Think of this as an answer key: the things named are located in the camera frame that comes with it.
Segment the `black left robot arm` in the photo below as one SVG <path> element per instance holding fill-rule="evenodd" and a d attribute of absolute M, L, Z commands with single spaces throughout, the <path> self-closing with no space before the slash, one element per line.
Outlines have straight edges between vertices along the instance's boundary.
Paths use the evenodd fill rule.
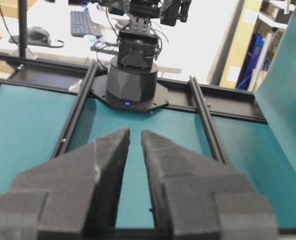
<path fill-rule="evenodd" d="M 106 13 L 128 15 L 129 22 L 117 33 L 118 54 L 110 61 L 105 75 L 94 78 L 93 95 L 108 106 L 144 113 L 167 106 L 168 89 L 157 82 L 154 63 L 162 51 L 162 41 L 151 26 L 151 19 L 162 25 L 186 22 L 188 0 L 101 0 Z"/>

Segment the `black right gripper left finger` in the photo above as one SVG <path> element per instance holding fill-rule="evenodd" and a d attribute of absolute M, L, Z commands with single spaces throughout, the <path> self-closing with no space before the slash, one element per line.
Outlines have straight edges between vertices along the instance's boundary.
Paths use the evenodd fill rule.
<path fill-rule="evenodd" d="M 0 240 L 80 240 L 116 225 L 126 127 L 26 170 L 0 195 Z"/>

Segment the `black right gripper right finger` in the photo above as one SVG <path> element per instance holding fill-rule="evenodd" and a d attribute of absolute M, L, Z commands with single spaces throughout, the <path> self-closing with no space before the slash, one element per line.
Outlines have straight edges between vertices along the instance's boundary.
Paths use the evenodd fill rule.
<path fill-rule="evenodd" d="M 174 240 L 275 240 L 276 217 L 245 174 L 141 132 L 155 226 Z"/>

